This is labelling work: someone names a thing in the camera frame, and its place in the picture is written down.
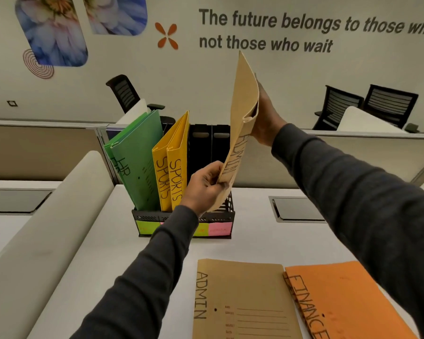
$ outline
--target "long-sleeved shirt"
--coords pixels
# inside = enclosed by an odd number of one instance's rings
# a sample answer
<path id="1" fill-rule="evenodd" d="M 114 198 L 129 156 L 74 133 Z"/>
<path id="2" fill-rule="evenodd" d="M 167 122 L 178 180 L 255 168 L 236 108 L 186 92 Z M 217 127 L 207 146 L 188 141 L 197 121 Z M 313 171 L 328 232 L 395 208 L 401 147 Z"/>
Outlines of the long-sleeved shirt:
<path id="1" fill-rule="evenodd" d="M 424 191 L 292 124 L 272 154 L 424 338 Z M 178 206 L 71 338 L 157 338 L 198 218 Z"/>

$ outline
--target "black file holder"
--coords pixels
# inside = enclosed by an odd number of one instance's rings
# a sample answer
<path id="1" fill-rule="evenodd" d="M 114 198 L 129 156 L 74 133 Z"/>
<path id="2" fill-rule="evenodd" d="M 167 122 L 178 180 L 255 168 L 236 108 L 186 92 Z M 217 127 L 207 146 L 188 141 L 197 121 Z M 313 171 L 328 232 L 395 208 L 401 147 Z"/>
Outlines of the black file holder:
<path id="1" fill-rule="evenodd" d="M 162 124 L 164 134 L 171 127 Z M 187 180 L 193 173 L 209 163 L 220 160 L 224 162 L 230 147 L 229 125 L 190 125 L 187 146 Z M 234 224 L 234 204 L 232 195 L 213 212 L 206 212 L 199 219 L 199 226 L 194 238 L 231 239 Z M 150 237 L 154 230 L 164 223 L 171 215 L 170 212 L 132 210 L 140 237 Z"/>

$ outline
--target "orange petal shape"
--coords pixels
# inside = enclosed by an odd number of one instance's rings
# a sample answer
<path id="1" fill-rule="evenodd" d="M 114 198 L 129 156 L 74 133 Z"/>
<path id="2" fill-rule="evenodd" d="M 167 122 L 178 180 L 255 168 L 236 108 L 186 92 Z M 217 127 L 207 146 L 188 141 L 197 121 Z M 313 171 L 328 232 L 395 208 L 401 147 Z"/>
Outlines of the orange petal shape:
<path id="1" fill-rule="evenodd" d="M 160 24 L 160 22 L 156 22 L 155 23 L 155 27 L 157 28 L 157 30 L 161 33 L 161 34 L 163 34 L 163 35 L 165 35 L 166 33 L 165 33 L 165 30 L 163 29 L 163 26 Z"/>
<path id="2" fill-rule="evenodd" d="M 176 32 L 176 30 L 178 29 L 178 27 L 177 27 L 177 25 L 176 24 L 172 24 L 171 26 L 170 26 L 170 28 L 169 28 L 169 30 L 168 30 L 168 35 L 170 36 L 170 35 L 172 35 L 173 33 L 175 33 Z"/>
<path id="3" fill-rule="evenodd" d="M 166 43 L 166 37 L 160 39 L 159 42 L 157 43 L 157 46 L 161 49 L 162 47 L 165 46 L 165 43 Z"/>
<path id="4" fill-rule="evenodd" d="M 178 44 L 173 39 L 168 38 L 168 40 L 170 41 L 170 44 L 173 47 L 173 49 L 175 49 L 175 50 L 179 49 Z"/>

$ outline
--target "hand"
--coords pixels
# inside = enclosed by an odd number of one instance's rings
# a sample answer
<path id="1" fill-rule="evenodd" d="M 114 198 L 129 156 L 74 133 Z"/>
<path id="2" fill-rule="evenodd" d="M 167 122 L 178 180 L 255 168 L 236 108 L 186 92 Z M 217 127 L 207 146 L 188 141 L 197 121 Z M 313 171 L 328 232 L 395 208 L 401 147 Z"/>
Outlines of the hand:
<path id="1" fill-rule="evenodd" d="M 287 124 L 276 112 L 270 97 L 259 83 L 259 114 L 254 122 L 251 135 L 263 145 L 272 147 L 279 130 Z"/>
<path id="2" fill-rule="evenodd" d="M 182 195 L 181 205 L 193 210 L 198 218 L 212 207 L 228 183 L 216 183 L 223 163 L 215 161 L 195 172 Z"/>

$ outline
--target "white wall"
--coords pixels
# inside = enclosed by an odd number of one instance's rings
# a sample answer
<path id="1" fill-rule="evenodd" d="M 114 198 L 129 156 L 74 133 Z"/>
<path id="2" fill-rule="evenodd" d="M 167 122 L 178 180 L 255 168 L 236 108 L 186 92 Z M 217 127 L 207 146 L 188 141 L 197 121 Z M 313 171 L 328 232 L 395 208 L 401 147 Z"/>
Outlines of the white wall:
<path id="1" fill-rule="evenodd" d="M 265 39 L 264 51 L 245 50 L 258 79 L 278 111 L 303 128 L 312 128 L 322 109 L 325 84 L 366 96 L 371 83 L 419 94 L 409 122 L 424 131 L 424 35 L 407 34 L 410 22 L 424 21 L 424 0 L 147 0 L 148 25 L 136 37 L 94 35 L 82 0 L 74 0 L 89 51 L 79 68 L 55 68 L 43 80 L 32 75 L 22 61 L 28 42 L 14 14 L 15 0 L 0 0 L 0 117 L 78 121 L 116 121 L 122 111 L 105 82 L 124 73 L 148 103 L 167 106 L 162 114 L 181 116 L 191 111 L 192 123 L 229 123 L 237 50 L 204 49 L 200 37 L 221 34 L 241 39 Z M 199 8 L 212 8 L 228 16 L 226 26 L 202 24 Z M 252 11 L 277 17 L 275 28 L 234 27 L 232 13 Z M 289 16 L 342 19 L 341 28 L 319 30 L 281 28 Z M 362 24 L 356 32 L 344 30 L 352 16 Z M 405 22 L 400 34 L 363 32 L 364 21 Z M 157 47 L 162 35 L 176 23 L 173 50 Z M 271 51 L 270 40 L 300 42 L 297 52 Z M 303 52 L 304 41 L 333 39 L 330 53 Z M 6 100 L 16 100 L 12 108 Z"/>

